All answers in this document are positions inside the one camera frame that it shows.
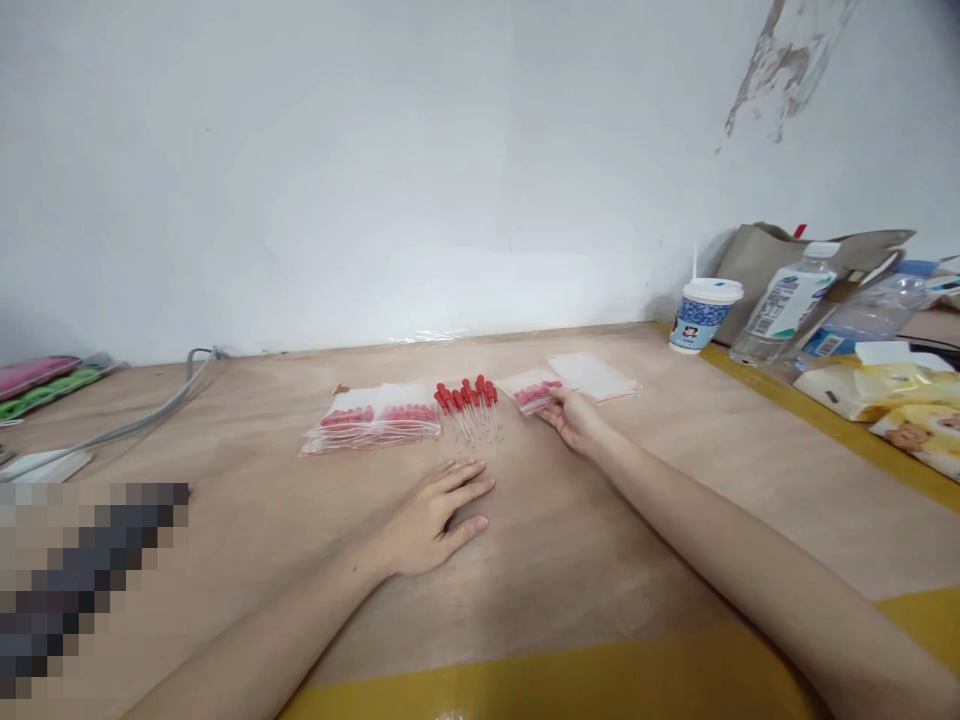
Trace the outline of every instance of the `bundle of droppers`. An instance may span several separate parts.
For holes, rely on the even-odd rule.
[[[452,417],[457,432],[466,443],[482,440],[493,433],[494,439],[500,439],[503,425],[500,423],[497,389],[483,375],[477,375],[476,389],[470,387],[470,381],[463,379],[463,386],[450,392],[443,383],[437,383],[434,399],[443,408],[443,414]]]
[[[529,415],[556,402],[550,391],[555,387],[563,387],[560,378],[539,368],[497,380],[497,385],[510,393],[523,415]]]
[[[392,447],[439,434],[437,406],[426,385],[354,388],[334,398],[327,414],[306,433],[300,453]]]

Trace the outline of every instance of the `water bottle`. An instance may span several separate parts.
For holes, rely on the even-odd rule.
[[[830,315],[793,364],[806,371],[814,358],[850,355],[858,342],[895,339],[926,301],[926,279],[937,267],[927,260],[901,262],[893,275],[860,290]]]
[[[837,279],[827,259],[839,249],[837,243],[809,243],[803,258],[777,270],[730,348],[735,362],[765,365],[777,359]]]

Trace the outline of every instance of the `clear plastic bag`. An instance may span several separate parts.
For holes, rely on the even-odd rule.
[[[370,450],[440,435],[437,404],[420,383],[355,388],[337,395],[327,414],[305,434],[302,455]]]
[[[535,368],[503,380],[495,380],[494,385],[514,399],[522,414],[529,415],[556,402],[550,390],[563,387],[563,382],[553,373]]]
[[[636,395],[639,384],[590,353],[553,355],[550,367],[568,387],[575,387],[598,403]]]

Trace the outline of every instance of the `white cable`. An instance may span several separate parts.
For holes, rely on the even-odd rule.
[[[197,371],[197,374],[193,374],[193,356],[198,352],[209,353],[207,359],[203,361],[203,365],[200,366],[200,369]],[[33,465],[24,468],[23,470],[18,470],[15,473],[3,473],[0,472],[0,482],[13,482],[18,477],[22,477],[27,473],[31,473],[34,470],[42,468],[44,465],[49,465],[52,462],[56,462],[62,458],[65,458],[67,455],[72,455],[75,452],[84,450],[88,447],[93,447],[94,445],[100,445],[110,440],[117,440],[118,438],[126,437],[127,435],[132,435],[135,432],[139,432],[145,427],[149,427],[153,423],[162,420],[164,417],[169,415],[171,412],[177,409],[177,406],[183,402],[183,399],[186,397],[187,393],[190,392],[190,388],[193,384],[200,379],[200,376],[203,375],[203,371],[207,369],[207,365],[210,364],[211,360],[218,359],[220,353],[217,350],[216,345],[212,346],[212,349],[208,348],[194,348],[187,354],[187,381],[183,386],[177,390],[173,397],[167,400],[163,405],[154,410],[149,415],[146,415],[139,420],[134,420],[132,423],[123,425],[115,430],[108,430],[105,433],[97,435],[91,440],[85,440],[84,442],[78,443],[71,448],[62,450],[55,455],[44,458],[40,462],[34,463]]]

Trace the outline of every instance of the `disposable cup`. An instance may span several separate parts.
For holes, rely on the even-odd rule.
[[[743,285],[735,280],[694,278],[688,282],[670,330],[670,349],[698,354],[723,325],[730,307],[742,297]]]

